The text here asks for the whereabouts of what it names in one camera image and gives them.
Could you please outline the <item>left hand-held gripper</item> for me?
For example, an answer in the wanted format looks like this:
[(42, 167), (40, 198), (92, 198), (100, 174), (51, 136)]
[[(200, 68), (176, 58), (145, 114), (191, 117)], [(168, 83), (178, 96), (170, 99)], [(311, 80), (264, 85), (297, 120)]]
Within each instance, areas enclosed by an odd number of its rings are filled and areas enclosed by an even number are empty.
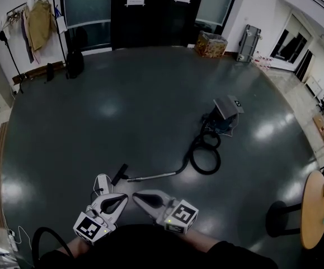
[(73, 226), (77, 236), (96, 245), (115, 229), (115, 223), (128, 203), (125, 193), (109, 193), (97, 197), (85, 212), (81, 212)]

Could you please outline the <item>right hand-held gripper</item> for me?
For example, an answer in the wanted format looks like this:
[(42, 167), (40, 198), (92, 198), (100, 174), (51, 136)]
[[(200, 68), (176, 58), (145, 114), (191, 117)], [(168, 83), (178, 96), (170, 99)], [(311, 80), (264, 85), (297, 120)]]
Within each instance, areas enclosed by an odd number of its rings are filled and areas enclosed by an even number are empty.
[(135, 192), (132, 199), (156, 224), (172, 233), (186, 234), (199, 213), (187, 201), (178, 201), (157, 189)]

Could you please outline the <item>silver metal rod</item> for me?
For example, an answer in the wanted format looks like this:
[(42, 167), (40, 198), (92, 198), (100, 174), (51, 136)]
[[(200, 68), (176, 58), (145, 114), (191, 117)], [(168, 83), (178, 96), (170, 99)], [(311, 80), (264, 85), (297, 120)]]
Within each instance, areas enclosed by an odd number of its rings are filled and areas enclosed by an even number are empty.
[(144, 180), (151, 180), (151, 179), (157, 179), (157, 178), (164, 178), (164, 177), (169, 177), (176, 175), (176, 172), (171, 172), (171, 173), (163, 173), (163, 174), (158, 174), (158, 175), (153, 175), (149, 177), (136, 177), (136, 178), (128, 178), (126, 181), (127, 182), (141, 182)]

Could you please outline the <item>black T-shaped plastic part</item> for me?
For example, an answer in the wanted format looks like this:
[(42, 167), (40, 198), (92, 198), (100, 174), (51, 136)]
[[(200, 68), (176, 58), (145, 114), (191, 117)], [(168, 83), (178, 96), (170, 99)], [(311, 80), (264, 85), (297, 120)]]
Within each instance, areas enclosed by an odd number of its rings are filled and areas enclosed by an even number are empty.
[(121, 179), (128, 180), (129, 177), (125, 174), (127, 169), (128, 169), (128, 165), (123, 164), (121, 166), (121, 168), (119, 169), (119, 171), (114, 176), (114, 178), (111, 180), (111, 185), (113, 185), (115, 187)]

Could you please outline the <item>person's right forearm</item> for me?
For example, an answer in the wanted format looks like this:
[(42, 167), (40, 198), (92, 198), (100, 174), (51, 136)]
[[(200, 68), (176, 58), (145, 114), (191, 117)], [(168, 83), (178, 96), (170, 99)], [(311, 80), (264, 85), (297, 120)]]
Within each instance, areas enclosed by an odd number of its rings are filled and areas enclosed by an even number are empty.
[(229, 242), (220, 241), (193, 229), (189, 230), (185, 235), (182, 235), (181, 239), (192, 245), (195, 249), (204, 253), (207, 253), (217, 244), (222, 246), (232, 245)]

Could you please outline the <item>person's left forearm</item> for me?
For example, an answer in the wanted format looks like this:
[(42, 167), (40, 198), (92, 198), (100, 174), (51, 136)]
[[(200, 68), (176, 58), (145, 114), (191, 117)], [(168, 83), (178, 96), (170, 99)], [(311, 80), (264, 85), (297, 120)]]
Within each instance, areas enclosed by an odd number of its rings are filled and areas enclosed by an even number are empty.
[(80, 237), (76, 237), (72, 241), (68, 242), (66, 247), (69, 250), (66, 250), (64, 247), (60, 247), (57, 249), (57, 251), (62, 252), (68, 257), (72, 256), (73, 258), (78, 258), (93, 249), (92, 245)]

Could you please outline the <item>teal vacuum cleaner body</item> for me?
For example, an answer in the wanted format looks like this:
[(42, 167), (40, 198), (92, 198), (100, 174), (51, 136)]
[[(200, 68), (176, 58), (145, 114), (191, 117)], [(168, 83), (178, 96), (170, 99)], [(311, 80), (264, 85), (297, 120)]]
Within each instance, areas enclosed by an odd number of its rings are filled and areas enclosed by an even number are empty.
[(240, 115), (244, 109), (240, 101), (232, 95), (213, 100), (214, 108), (201, 118), (201, 132), (210, 131), (220, 136), (233, 136), (234, 129), (239, 124)]

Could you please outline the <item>person's black shirt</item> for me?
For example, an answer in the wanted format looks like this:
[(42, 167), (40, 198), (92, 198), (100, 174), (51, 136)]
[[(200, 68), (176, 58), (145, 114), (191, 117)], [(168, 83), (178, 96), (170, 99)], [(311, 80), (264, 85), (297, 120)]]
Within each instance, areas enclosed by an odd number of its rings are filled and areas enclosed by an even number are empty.
[(207, 253), (153, 225), (117, 228), (78, 258), (57, 249), (37, 259), (35, 269), (278, 269), (270, 258), (236, 245)]

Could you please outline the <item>black round stool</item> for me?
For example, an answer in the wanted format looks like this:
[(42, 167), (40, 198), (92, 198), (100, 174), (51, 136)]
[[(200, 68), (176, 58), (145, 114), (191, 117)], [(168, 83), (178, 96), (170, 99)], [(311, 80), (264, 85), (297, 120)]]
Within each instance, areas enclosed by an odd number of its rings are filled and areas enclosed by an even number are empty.
[(301, 210), (301, 207), (301, 203), (287, 206), (283, 201), (274, 202), (266, 214), (265, 228), (267, 234), (272, 238), (300, 234), (300, 228), (286, 229), (286, 227), (289, 213)]

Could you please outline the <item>black backpack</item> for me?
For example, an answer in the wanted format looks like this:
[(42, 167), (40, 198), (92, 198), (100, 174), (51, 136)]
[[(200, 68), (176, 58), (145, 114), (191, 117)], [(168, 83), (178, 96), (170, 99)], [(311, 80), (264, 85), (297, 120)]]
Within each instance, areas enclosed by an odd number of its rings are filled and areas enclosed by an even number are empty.
[(73, 79), (84, 70), (84, 59), (80, 49), (71, 50), (67, 54), (67, 70), (69, 78)]

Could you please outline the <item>brown wooden bench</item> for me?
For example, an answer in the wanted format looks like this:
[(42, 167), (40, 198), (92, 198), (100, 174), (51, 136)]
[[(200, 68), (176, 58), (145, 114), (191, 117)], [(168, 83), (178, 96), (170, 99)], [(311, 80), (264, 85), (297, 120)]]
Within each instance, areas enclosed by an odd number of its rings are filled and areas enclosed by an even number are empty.
[[(59, 71), (59, 70), (65, 68), (65, 65), (64, 65), (64, 63), (62, 61), (54, 62), (54, 63), (51, 63), (50, 65), (52, 66), (52, 69), (54, 71)], [(32, 69), (32, 70), (27, 71), (25, 73), (21, 73), (20, 75), (17, 75), (17, 76), (12, 78), (13, 85), (14, 86), (18, 85), (22, 81), (21, 78), (23, 78), (23, 80), (25, 80), (25, 79), (35, 79), (37, 77), (40, 77), (40, 76), (43, 76), (43, 75), (47, 74), (47, 71), (48, 71), (48, 65), (38, 67), (36, 69)]]

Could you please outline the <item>round wooden table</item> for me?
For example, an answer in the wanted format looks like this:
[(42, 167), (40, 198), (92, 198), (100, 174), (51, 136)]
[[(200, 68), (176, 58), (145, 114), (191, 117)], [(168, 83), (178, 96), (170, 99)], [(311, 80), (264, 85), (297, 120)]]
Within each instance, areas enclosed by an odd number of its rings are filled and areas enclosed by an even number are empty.
[(315, 170), (307, 178), (301, 207), (300, 239), (305, 249), (314, 248), (324, 234), (324, 176)]

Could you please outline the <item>black coat rack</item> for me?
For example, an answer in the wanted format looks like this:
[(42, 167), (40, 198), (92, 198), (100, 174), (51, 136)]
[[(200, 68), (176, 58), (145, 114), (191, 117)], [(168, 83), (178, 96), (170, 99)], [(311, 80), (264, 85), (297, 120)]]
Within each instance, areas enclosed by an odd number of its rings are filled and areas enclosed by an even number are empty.
[[(62, 44), (62, 39), (61, 39), (61, 36), (60, 36), (60, 32), (59, 32), (59, 26), (58, 26), (58, 21), (57, 21), (57, 14), (56, 14), (56, 4), (55, 4), (55, 0), (53, 0), (53, 17), (54, 17), (54, 19), (55, 19), (55, 25), (56, 25), (56, 27), (57, 27), (57, 34), (58, 34), (58, 38), (59, 38), (59, 43), (60, 43), (60, 48), (61, 48), (61, 51), (62, 51), (62, 55), (63, 55), (63, 62), (62, 62), (62, 66), (63, 66), (63, 68), (64, 68), (64, 70), (65, 70), (65, 76), (66, 76), (66, 79), (69, 79), (69, 73), (68, 73), (68, 68), (67, 68), (67, 60), (66, 60), (66, 56), (65, 56), (65, 52), (64, 52), (64, 48), (63, 48), (63, 44)], [(12, 58), (12, 60), (13, 60), (13, 63), (14, 63), (14, 65), (15, 65), (15, 68), (17, 69), (17, 72), (18, 72), (18, 76), (19, 76), (19, 78), (20, 78), (20, 81), (18, 82), (18, 86), (19, 86), (19, 92), (21, 93), (21, 94), (23, 94), (24, 93), (24, 91), (22, 90), (22, 83), (26, 80), (26, 79), (29, 79), (28, 78), (28, 76), (27, 76), (27, 74), (21, 74), (20, 73), (20, 71), (18, 70), (18, 67), (17, 67), (17, 64), (16, 64), (16, 62), (15, 62), (15, 60), (14, 60), (14, 57), (13, 57), (13, 55), (12, 55), (12, 52), (11, 52), (11, 50), (10, 50), (10, 46), (8, 45), (8, 39), (7, 39), (7, 37), (6, 37), (6, 35), (5, 35), (5, 33), (4, 33), (4, 29), (5, 29), (6, 27), (4, 26), (3, 28), (2, 28), (2, 30), (0, 31), (0, 41), (2, 41), (2, 42), (4, 42), (4, 44), (5, 44), (5, 46), (8, 48), (8, 51), (9, 51), (9, 53), (10, 53), (10, 56), (11, 56), (11, 58)]]

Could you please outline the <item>patterned cardboard box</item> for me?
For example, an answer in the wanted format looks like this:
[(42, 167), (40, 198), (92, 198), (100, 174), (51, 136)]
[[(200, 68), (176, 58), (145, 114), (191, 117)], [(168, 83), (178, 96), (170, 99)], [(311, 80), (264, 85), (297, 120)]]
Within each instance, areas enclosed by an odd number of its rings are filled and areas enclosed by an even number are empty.
[(201, 57), (221, 58), (227, 45), (227, 40), (221, 35), (200, 31), (194, 49)]

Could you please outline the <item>group of small bottles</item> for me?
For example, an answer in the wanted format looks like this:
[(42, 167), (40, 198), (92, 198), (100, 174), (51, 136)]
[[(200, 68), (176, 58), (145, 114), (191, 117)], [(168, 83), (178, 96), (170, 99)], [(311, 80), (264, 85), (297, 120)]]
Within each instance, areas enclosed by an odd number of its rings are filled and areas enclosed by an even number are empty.
[(273, 60), (273, 57), (263, 56), (259, 51), (255, 51), (252, 57), (253, 64), (262, 71), (268, 71)]

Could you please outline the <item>black framed glass door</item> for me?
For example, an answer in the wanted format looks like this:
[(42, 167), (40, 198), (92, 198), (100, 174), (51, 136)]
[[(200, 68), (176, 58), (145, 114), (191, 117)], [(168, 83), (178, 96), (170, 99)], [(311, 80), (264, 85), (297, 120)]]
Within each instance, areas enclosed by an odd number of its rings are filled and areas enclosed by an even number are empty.
[(136, 47), (185, 47), (200, 31), (221, 34), (235, 0), (60, 0), (68, 49), (101, 52)]

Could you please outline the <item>white hanging bag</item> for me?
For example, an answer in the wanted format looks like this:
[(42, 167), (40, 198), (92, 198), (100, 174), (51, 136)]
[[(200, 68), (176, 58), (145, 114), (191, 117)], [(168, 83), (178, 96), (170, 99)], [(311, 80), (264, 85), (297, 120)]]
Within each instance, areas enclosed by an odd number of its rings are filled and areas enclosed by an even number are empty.
[(60, 11), (58, 10), (57, 7), (55, 7), (55, 19), (56, 19), (56, 22), (57, 22), (58, 32), (60, 34), (66, 32), (67, 27), (66, 27), (66, 24), (65, 24), (64, 16), (60, 13)]

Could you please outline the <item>beige hanging coat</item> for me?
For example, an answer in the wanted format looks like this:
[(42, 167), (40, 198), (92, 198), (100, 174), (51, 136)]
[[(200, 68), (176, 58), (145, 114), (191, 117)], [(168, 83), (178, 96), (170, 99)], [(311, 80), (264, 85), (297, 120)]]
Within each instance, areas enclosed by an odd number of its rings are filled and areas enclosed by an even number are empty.
[(51, 10), (48, 0), (38, 0), (29, 12), (27, 21), (33, 52), (46, 46), (51, 33), (57, 30)]

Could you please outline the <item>dark interior window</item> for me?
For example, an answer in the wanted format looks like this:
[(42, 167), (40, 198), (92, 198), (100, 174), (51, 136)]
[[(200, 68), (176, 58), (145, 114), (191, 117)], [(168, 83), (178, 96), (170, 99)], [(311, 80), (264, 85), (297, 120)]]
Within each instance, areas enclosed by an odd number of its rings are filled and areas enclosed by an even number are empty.
[(294, 15), (291, 15), (275, 48), (271, 52), (271, 57), (294, 63), (311, 37), (311, 33), (304, 25)]

